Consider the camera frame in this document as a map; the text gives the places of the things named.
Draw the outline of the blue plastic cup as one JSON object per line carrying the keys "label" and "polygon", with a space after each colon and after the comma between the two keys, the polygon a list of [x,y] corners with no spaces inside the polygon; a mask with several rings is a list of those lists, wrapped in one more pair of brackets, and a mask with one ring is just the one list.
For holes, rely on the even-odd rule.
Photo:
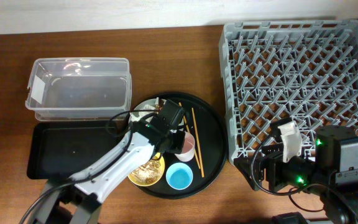
{"label": "blue plastic cup", "polygon": [[166,181],[175,190],[188,188],[193,181],[193,171],[185,163],[172,164],[166,171]]}

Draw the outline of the yellow bowl with food scraps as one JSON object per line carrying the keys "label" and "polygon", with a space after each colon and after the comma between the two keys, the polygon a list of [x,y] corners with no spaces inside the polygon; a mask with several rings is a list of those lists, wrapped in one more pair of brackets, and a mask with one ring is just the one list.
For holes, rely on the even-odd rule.
{"label": "yellow bowl with food scraps", "polygon": [[162,178],[164,171],[165,160],[158,152],[151,160],[135,169],[127,177],[137,186],[148,187],[156,184]]}

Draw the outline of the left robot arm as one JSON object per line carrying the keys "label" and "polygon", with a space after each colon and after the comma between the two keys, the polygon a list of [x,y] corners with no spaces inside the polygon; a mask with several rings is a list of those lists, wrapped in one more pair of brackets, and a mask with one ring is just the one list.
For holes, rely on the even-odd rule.
{"label": "left robot arm", "polygon": [[159,110],[130,121],[121,141],[95,163],[63,180],[50,179],[39,198],[23,214],[21,223],[97,223],[102,204],[134,170],[156,153],[179,154],[186,110],[166,100]]}

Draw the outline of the pink plastic cup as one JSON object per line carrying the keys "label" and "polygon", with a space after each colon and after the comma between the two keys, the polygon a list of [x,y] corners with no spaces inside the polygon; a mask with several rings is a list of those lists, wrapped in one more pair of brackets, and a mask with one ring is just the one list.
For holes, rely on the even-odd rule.
{"label": "pink plastic cup", "polygon": [[195,156],[195,139],[192,134],[186,132],[183,148],[180,154],[175,154],[179,161],[188,162]]}

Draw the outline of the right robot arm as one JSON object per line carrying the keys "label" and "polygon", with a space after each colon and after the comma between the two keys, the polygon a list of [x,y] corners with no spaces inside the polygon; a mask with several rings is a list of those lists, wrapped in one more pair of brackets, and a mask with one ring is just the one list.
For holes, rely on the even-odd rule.
{"label": "right robot arm", "polygon": [[252,157],[234,166],[254,191],[291,198],[317,195],[333,223],[358,223],[358,136],[348,127],[318,128],[315,159],[302,157],[297,124],[284,118],[270,124],[270,134]]}

